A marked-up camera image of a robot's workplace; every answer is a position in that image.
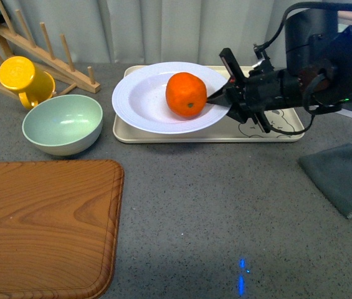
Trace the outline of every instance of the yellow mug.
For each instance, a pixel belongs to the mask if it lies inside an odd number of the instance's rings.
[[[13,56],[0,66],[0,83],[18,94],[22,105],[32,109],[55,92],[55,80],[23,56]]]

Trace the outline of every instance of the white plate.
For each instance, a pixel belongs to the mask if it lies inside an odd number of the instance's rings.
[[[161,134],[201,130],[227,114],[229,107],[211,104],[206,104],[203,111],[192,118],[173,113],[166,103],[165,91],[170,77],[178,72],[189,72],[199,77],[206,84],[208,96],[227,82],[215,70],[189,62],[149,65],[127,75],[115,87],[112,105],[116,114],[135,128]]]

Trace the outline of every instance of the cream tray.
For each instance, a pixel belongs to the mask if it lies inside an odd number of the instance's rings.
[[[136,65],[125,71],[125,76],[144,67]],[[208,66],[216,72],[229,78],[224,66]],[[248,75],[250,67],[241,67],[245,75]],[[276,128],[284,131],[300,131],[304,127],[294,109],[273,110],[265,112],[269,122]],[[295,136],[287,136],[276,132],[263,133],[258,125],[252,120],[240,124],[228,116],[217,123],[191,133],[185,134],[157,134],[137,129],[125,123],[118,115],[115,115],[113,134],[124,143],[174,143],[174,142],[294,142],[303,137],[304,133]]]

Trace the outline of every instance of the gray curtain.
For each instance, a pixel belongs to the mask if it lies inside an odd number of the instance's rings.
[[[65,34],[74,62],[153,64],[167,61],[222,65],[230,47],[241,65],[256,63],[253,43],[277,29],[296,0],[2,0],[16,31],[20,9],[38,46],[46,48],[44,22],[55,55],[66,61]],[[30,56],[14,47],[19,55]],[[272,63],[285,67],[283,34],[268,49]]]

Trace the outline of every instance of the white bowl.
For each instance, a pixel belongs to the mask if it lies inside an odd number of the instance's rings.
[[[85,95],[61,95],[34,107],[22,122],[22,132],[40,150],[68,156],[97,140],[102,118],[102,107],[96,100]]]

